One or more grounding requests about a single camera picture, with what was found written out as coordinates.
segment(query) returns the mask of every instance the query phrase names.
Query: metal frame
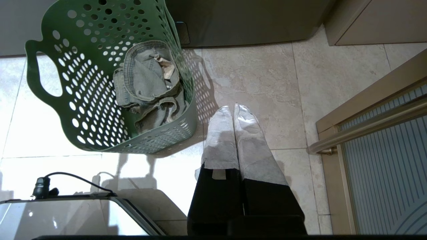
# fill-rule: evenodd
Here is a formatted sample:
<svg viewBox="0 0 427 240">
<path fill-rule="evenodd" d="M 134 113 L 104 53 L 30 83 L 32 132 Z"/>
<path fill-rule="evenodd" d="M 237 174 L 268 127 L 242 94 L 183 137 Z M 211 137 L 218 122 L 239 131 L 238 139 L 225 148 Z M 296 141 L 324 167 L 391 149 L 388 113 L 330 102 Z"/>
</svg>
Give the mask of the metal frame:
<svg viewBox="0 0 427 240">
<path fill-rule="evenodd" d="M 326 139 L 315 142 L 308 147 L 308 152 L 310 154 L 322 154 L 326 151 L 328 154 L 332 154 L 330 149 L 338 144 L 410 121 L 426 114 L 427 95 L 424 95 L 412 102 L 403 104 L 402 106 L 391 109 L 388 112 L 366 120 L 363 123 L 338 132 Z"/>
<path fill-rule="evenodd" d="M 427 96 L 421 96 L 341 132 L 340 124 L 426 84 L 426 63 L 427 50 L 424 50 L 316 122 L 319 141 L 309 146 L 308 152 L 322 154 L 334 234 L 358 233 L 346 161 L 340 144 L 426 115 Z"/>
</svg>

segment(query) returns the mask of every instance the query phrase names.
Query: laundry basket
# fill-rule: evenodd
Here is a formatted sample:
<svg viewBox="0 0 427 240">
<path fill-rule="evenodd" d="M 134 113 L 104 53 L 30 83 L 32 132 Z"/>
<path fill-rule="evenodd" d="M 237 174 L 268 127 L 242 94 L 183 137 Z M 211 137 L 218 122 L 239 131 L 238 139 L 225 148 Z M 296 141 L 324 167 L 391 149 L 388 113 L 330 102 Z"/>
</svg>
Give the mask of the laundry basket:
<svg viewBox="0 0 427 240">
<path fill-rule="evenodd" d="M 68 140 L 87 151 L 155 153 L 196 130 L 194 83 L 164 0 L 59 0 L 41 23 L 42 41 L 25 44 L 31 91 L 59 115 Z M 112 74 L 127 50 L 147 40 L 169 44 L 189 105 L 177 120 L 138 134 L 137 115 L 117 105 Z M 55 63 L 63 94 L 40 82 L 36 53 Z"/>
</svg>

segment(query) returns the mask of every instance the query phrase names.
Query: power cord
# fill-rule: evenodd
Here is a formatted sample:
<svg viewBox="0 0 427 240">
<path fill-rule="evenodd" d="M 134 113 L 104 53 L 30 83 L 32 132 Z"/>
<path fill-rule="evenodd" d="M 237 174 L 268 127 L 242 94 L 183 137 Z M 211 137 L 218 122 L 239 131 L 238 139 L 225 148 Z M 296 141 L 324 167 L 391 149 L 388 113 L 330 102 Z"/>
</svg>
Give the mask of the power cord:
<svg viewBox="0 0 427 240">
<path fill-rule="evenodd" d="M 65 173 L 65 172 L 55 172 L 55 173 L 49 173 L 46 176 L 40 177 L 40 178 L 37 179 L 37 181 L 35 183 L 34 190 L 32 192 L 32 196 L 35 199 L 46 199 L 46 198 L 49 198 L 49 196 L 57 196 L 59 194 L 59 190 L 57 188 L 54 188 L 54 189 L 52 189 L 52 190 L 49 191 L 49 186 L 50 186 L 50 178 L 49 177 L 52 176 L 52 175 L 67 175 L 67 176 L 71 176 L 71 177 L 80 179 L 80 180 L 82 180 L 82 181 L 84 181 L 86 183 L 89 183 L 90 185 L 95 186 L 95 187 L 97 187 L 97 188 L 99 188 L 101 190 L 110 192 L 110 194 L 112 196 L 117 196 L 112 190 L 104 188 L 104 187 L 101 187 L 101 186 L 99 186 L 97 184 L 94 184 L 93 182 L 88 181 L 88 180 L 86 180 L 86 179 L 84 179 L 82 177 L 79 177 L 77 175 L 74 175 L 74 174 L 71 174 L 71 173 Z"/>
</svg>

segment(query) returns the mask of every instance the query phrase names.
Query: tile floor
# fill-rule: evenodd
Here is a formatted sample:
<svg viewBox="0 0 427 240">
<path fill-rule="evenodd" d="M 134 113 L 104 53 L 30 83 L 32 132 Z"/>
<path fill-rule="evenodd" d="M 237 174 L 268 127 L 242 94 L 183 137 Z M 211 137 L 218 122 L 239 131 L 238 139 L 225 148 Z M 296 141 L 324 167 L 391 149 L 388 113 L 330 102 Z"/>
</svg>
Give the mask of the tile floor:
<svg viewBox="0 0 427 240">
<path fill-rule="evenodd" d="M 315 122 L 425 48 L 427 43 L 330 47 L 321 27 L 306 41 L 185 50 L 202 106 L 200 124 L 178 150 L 155 156 L 74 147 L 56 113 L 29 90 L 26 58 L 0 58 L 0 200 L 28 199 L 37 177 L 67 171 L 143 199 L 162 228 L 185 234 L 208 119 L 218 106 L 239 102 L 258 117 L 303 208 L 307 231 L 331 234 L 322 160 L 305 150 L 318 140 Z M 61 95 L 52 62 L 38 60 L 43 86 Z M 61 194 L 95 190 L 66 176 L 52 177 L 52 187 Z"/>
</svg>

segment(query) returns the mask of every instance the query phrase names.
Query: denim jeans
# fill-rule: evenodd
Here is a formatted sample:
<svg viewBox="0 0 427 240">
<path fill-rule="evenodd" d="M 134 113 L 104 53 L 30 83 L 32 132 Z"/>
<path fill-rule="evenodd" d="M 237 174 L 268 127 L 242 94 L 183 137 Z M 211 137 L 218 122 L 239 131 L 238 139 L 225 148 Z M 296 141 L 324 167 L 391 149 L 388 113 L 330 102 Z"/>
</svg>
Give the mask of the denim jeans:
<svg viewBox="0 0 427 240">
<path fill-rule="evenodd" d="M 186 108 L 184 89 L 179 82 L 169 46 L 152 40 L 131 47 L 123 68 L 113 74 L 119 106 L 139 114 L 138 133 L 178 118 Z"/>
</svg>

